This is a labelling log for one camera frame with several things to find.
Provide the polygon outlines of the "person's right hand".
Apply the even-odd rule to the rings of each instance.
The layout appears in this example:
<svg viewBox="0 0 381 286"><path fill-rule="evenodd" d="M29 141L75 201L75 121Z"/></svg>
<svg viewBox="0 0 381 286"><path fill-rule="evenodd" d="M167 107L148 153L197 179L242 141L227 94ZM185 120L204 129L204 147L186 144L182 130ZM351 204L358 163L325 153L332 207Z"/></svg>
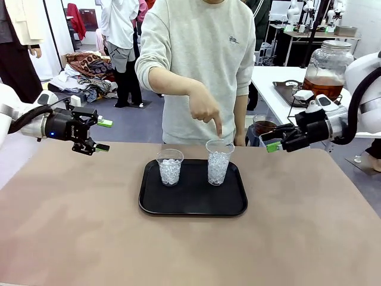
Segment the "person's right hand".
<svg viewBox="0 0 381 286"><path fill-rule="evenodd" d="M189 108L193 119L209 123L214 121L218 137L222 137L223 124L217 101L203 84L192 86L188 92Z"/></svg>

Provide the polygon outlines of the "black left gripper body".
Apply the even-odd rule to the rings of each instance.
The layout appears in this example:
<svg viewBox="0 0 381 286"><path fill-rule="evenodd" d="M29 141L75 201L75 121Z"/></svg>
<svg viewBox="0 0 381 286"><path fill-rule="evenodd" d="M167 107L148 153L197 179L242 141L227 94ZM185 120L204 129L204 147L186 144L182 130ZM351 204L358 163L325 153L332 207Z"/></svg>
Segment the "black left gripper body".
<svg viewBox="0 0 381 286"><path fill-rule="evenodd" d="M72 116L72 110L55 108L47 117L45 127L47 138L60 141L80 142L90 138L90 126Z"/></svg>

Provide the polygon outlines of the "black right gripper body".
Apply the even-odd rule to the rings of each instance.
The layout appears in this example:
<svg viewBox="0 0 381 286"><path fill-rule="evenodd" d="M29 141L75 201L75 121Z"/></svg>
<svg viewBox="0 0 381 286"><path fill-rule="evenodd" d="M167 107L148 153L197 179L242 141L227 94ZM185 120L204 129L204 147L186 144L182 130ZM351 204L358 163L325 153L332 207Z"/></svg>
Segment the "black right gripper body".
<svg viewBox="0 0 381 286"><path fill-rule="evenodd" d="M326 123L327 116L324 111L307 113L303 111L295 115L297 127L283 132L281 140L283 150L296 151L310 144L324 141L329 138L330 130Z"/></svg>

